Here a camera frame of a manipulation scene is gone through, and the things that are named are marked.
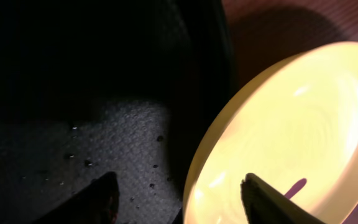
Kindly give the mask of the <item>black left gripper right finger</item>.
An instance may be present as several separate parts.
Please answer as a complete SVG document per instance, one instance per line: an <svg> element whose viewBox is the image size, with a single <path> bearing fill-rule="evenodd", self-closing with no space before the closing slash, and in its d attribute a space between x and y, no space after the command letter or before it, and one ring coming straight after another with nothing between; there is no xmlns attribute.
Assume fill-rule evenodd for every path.
<svg viewBox="0 0 358 224"><path fill-rule="evenodd" d="M253 173L241 182L241 199L249 224L323 224Z"/></svg>

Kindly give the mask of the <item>yellow plate with stain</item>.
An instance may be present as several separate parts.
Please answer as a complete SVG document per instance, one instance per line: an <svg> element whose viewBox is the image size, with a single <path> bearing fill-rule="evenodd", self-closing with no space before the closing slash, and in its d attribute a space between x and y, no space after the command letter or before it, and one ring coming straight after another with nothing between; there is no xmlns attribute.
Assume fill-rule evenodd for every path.
<svg viewBox="0 0 358 224"><path fill-rule="evenodd" d="M186 178L185 223L248 223L246 176L323 223L358 204L358 42L286 58L241 88L202 138Z"/></svg>

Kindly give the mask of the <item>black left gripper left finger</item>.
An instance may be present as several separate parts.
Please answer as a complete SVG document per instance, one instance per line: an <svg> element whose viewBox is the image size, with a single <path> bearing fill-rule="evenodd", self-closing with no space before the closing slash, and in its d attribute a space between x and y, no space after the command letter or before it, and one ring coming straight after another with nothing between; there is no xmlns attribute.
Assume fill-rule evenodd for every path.
<svg viewBox="0 0 358 224"><path fill-rule="evenodd" d="M115 172L107 172L36 224L115 224L119 210L119 185Z"/></svg>

